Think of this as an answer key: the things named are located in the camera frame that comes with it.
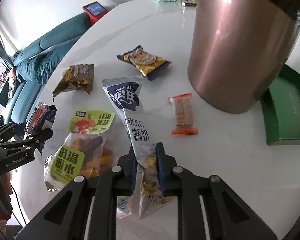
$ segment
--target sofa cushion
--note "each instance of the sofa cushion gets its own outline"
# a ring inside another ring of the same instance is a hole
[[[37,71],[36,80],[39,84],[44,85],[48,82],[52,73],[67,54],[69,49],[75,44],[76,41],[69,42],[63,46],[56,48],[53,52],[50,52],[41,61],[39,69]]]
[[[21,123],[26,121],[41,87],[37,81],[26,82],[12,110],[11,119],[13,122]]]
[[[50,52],[53,52],[55,49],[63,46],[63,45],[66,45],[70,42],[77,42],[80,38],[82,37],[82,35],[79,35],[79,36],[76,36],[72,39],[69,39],[68,41],[65,41],[65,42],[62,42],[62,43],[59,43],[59,44],[56,44],[56,45],[53,45],[47,49],[45,49],[43,52],[40,52],[37,56],[40,56],[40,55],[48,55]]]
[[[22,55],[21,55],[22,60],[27,60],[43,51],[43,49],[41,49],[41,47],[40,47],[40,41],[41,41],[42,37],[40,37],[36,41],[32,42],[28,47],[26,47],[23,50]]]
[[[8,103],[8,93],[9,93],[9,80],[7,80],[1,91],[0,91],[0,105],[2,105],[3,107],[6,107],[7,103]]]
[[[17,87],[16,92],[14,93],[13,97],[8,100],[6,107],[2,110],[1,114],[4,118],[4,123],[5,124],[12,121],[11,120],[11,114],[12,114],[13,108],[14,108],[14,106],[16,104],[16,101],[17,101],[17,99],[18,99],[18,97],[19,97],[19,95],[20,95],[20,93],[21,93],[21,91],[22,91],[25,84],[26,83],[23,82]]]
[[[16,67],[16,66],[18,66],[19,64],[21,64],[22,62],[23,62],[23,60],[22,60],[22,53],[23,53],[23,51],[22,52],[20,52],[19,54],[18,54],[18,56],[16,56],[16,58],[13,60],[13,65]]]
[[[20,83],[24,81],[35,81],[35,77],[44,55],[33,57],[22,62],[16,70],[17,79]]]
[[[42,92],[42,90],[44,89],[44,87],[45,87],[45,86],[42,86],[42,87],[41,87],[41,89],[40,89],[40,91],[39,91],[39,93],[38,93],[36,99],[34,100],[34,103],[33,103],[32,107],[31,107],[31,109],[30,109],[30,111],[29,111],[29,114],[28,114],[27,118],[26,118],[26,122],[30,119],[31,114],[32,114],[34,108],[36,107],[36,105],[37,105],[37,103],[38,103],[39,97],[40,97],[41,92]]]
[[[71,38],[84,34],[91,27],[87,13],[79,14],[61,23],[42,37],[41,49],[67,41]]]

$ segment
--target gold snack packet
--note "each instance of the gold snack packet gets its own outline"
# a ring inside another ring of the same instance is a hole
[[[83,89],[88,94],[92,91],[94,64],[78,64],[70,66],[62,75],[62,80],[52,92],[55,98],[62,92]]]
[[[141,45],[125,54],[117,55],[117,58],[134,65],[150,81],[160,75],[171,63],[162,57],[144,51]]]

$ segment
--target green box lid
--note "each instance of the green box lid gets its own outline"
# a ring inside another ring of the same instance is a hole
[[[300,74],[284,65],[261,97],[267,145],[300,144]]]

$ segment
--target rose gold thermos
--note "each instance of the rose gold thermos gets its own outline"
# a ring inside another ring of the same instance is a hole
[[[248,111],[288,59],[300,33],[291,0],[198,0],[190,82],[211,105]]]

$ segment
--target round white table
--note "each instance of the round white table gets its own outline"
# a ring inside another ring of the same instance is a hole
[[[54,136],[43,157],[23,166],[20,199],[27,216],[33,218],[56,193],[46,190],[43,159],[63,144],[73,111],[78,108],[112,110],[102,89],[102,80],[138,75],[132,65],[119,61],[117,54],[142,45],[155,55],[172,61],[157,79],[144,78],[140,100],[156,142],[163,142],[168,155],[195,175],[219,175],[281,239],[300,215],[300,145],[267,146],[260,102],[244,114],[222,112],[203,100],[192,88],[187,65],[194,29],[195,7],[180,3],[135,0],[121,4],[93,25],[59,64],[40,102],[53,104],[52,91],[70,65],[95,65],[93,91],[62,93],[55,99],[58,109]],[[193,93],[197,136],[173,136],[172,105],[169,96]],[[119,118],[115,123],[114,153],[125,155],[129,139]],[[131,216],[118,220],[117,239],[177,239],[177,203],[138,218],[138,202]]]

